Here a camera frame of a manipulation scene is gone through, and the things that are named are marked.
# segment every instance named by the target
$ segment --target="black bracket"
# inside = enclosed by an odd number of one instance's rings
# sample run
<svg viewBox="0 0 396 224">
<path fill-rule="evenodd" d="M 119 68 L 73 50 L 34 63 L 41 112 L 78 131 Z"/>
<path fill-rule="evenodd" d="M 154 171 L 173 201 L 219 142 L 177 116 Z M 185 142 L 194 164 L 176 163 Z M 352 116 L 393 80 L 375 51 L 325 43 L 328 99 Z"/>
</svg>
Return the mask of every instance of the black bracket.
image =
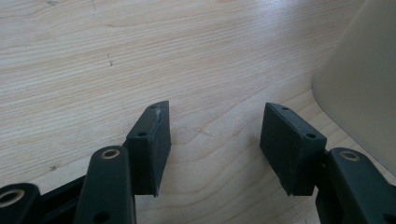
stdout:
<svg viewBox="0 0 396 224">
<path fill-rule="evenodd" d="M 326 137 L 283 105 L 267 103 L 260 146 L 288 195 L 311 196 L 321 223 L 396 223 L 396 188 L 362 153 L 325 149 Z"/>
<path fill-rule="evenodd" d="M 170 148 L 166 101 L 144 111 L 122 147 L 93 153 L 85 176 L 44 195 L 28 183 L 1 188 L 0 223 L 136 223 L 134 196 L 158 196 Z"/>
</svg>

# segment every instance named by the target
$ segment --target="screw hole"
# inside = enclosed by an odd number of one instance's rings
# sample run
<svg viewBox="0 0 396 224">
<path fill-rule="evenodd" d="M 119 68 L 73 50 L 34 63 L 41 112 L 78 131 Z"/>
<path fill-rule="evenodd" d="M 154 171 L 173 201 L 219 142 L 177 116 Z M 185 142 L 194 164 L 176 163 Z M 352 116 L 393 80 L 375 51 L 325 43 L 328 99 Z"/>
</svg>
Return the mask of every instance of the screw hole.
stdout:
<svg viewBox="0 0 396 224">
<path fill-rule="evenodd" d="M 396 224 L 396 216 L 390 214 L 383 214 L 383 218 L 390 224 Z"/>
<path fill-rule="evenodd" d="M 102 159 L 108 160 L 108 159 L 113 159 L 113 158 L 117 157 L 118 155 L 120 155 L 120 152 L 118 150 L 109 149 L 109 150 L 102 152 L 101 157 L 102 157 Z"/>
<path fill-rule="evenodd" d="M 94 223 L 105 223 L 110 219 L 110 214 L 107 212 L 100 212 L 93 217 Z"/>
<path fill-rule="evenodd" d="M 7 207 L 19 201 L 25 191 L 23 189 L 11 189 L 0 195 L 0 208 Z"/>
<path fill-rule="evenodd" d="M 309 137 L 309 138 L 316 138 L 317 137 L 315 134 L 312 134 L 312 133 L 308 133 L 308 134 L 306 134 L 306 136 Z"/>
<path fill-rule="evenodd" d="M 340 156 L 349 161 L 359 161 L 361 158 L 350 151 L 340 151 Z"/>
</svg>

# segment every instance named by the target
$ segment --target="wood grain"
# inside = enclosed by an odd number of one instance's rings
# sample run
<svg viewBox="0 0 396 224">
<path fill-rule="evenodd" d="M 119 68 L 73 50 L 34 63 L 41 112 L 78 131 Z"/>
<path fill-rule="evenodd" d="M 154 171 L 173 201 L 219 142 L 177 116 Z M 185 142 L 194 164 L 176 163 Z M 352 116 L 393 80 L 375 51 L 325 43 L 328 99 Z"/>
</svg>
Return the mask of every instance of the wood grain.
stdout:
<svg viewBox="0 0 396 224">
<path fill-rule="evenodd" d="M 95 150 L 169 100 L 173 146 L 160 197 L 136 199 L 139 223 L 318 223 L 315 198 L 287 197 L 262 155 L 262 112 L 287 105 L 328 148 L 364 152 L 311 91 L 361 5 L 2 1 L 0 187 L 44 193 L 84 175 Z"/>
</svg>

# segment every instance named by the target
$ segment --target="light wood surface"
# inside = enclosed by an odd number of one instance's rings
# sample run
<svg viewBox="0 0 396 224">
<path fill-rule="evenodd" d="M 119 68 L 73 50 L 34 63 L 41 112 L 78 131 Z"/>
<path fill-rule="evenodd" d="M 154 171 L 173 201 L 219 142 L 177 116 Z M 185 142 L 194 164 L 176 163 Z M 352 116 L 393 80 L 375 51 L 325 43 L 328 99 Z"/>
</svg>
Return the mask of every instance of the light wood surface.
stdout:
<svg viewBox="0 0 396 224">
<path fill-rule="evenodd" d="M 287 197 L 262 155 L 262 113 L 289 106 L 328 148 L 363 151 L 311 91 L 362 3 L 2 1 L 0 187 L 84 175 L 169 100 L 171 154 L 160 197 L 136 198 L 138 223 L 318 223 L 315 197 Z"/>
</svg>

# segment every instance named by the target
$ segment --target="beige container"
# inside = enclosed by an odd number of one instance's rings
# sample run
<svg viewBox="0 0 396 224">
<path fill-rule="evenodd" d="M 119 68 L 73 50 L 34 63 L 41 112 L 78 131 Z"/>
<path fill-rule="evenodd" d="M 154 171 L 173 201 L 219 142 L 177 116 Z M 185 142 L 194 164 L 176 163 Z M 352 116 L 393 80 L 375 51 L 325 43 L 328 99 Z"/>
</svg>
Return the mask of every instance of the beige container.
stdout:
<svg viewBox="0 0 396 224">
<path fill-rule="evenodd" d="M 322 109 L 396 175 L 396 0 L 363 5 L 313 90 Z"/>
</svg>

